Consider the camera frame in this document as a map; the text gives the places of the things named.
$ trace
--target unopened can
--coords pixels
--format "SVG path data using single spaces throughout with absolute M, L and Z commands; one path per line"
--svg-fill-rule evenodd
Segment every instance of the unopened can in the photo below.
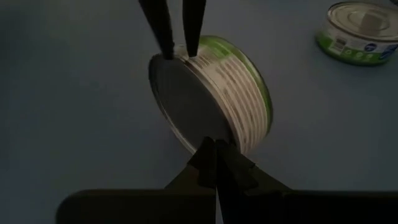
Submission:
M 247 153 L 270 130 L 264 80 L 242 51 L 220 37 L 202 36 L 195 58 L 183 45 L 175 48 L 174 60 L 155 55 L 149 80 L 172 131 L 192 153 L 205 136 Z
M 379 65 L 398 48 L 398 11 L 364 2 L 332 5 L 316 35 L 321 49 L 355 65 Z

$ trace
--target can lid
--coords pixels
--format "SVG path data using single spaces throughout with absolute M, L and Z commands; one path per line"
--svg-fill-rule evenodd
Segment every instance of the can lid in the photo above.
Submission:
M 180 59 L 157 55 L 149 65 L 150 82 L 160 110 L 173 132 L 192 153 L 205 136 L 234 142 L 231 128 L 215 96 Z
M 332 24 L 360 38 L 398 41 L 398 11 L 365 2 L 343 2 L 328 11 Z

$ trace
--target can side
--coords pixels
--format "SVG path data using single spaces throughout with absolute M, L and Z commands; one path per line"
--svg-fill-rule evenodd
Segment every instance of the can side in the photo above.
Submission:
M 316 34 L 320 48 L 338 60 L 356 65 L 386 63 L 398 48 L 398 42 L 376 42 L 360 39 L 337 29 L 330 22 Z

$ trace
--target table surface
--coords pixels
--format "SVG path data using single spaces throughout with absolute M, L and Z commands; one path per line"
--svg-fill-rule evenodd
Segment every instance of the table surface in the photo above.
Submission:
M 334 2 L 208 1 L 202 33 L 237 45 L 269 87 L 273 127 L 249 155 L 261 169 L 294 189 L 397 190 L 398 58 L 324 55 L 313 36 Z M 53 223 L 73 192 L 161 188 L 183 169 L 147 78 L 158 51 L 137 1 L 0 3 L 0 223 Z

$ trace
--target can label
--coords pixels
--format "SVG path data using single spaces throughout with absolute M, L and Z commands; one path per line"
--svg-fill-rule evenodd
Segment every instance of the can label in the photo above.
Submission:
M 229 42 L 214 36 L 200 39 L 198 55 L 189 58 L 184 46 L 177 56 L 194 66 L 210 83 L 221 102 L 242 153 L 254 148 L 271 124 L 271 100 L 265 84 L 249 59 Z
M 327 53 L 344 61 L 362 65 L 384 63 L 398 48 L 398 42 L 372 42 L 360 39 L 329 23 L 317 34 L 317 42 Z

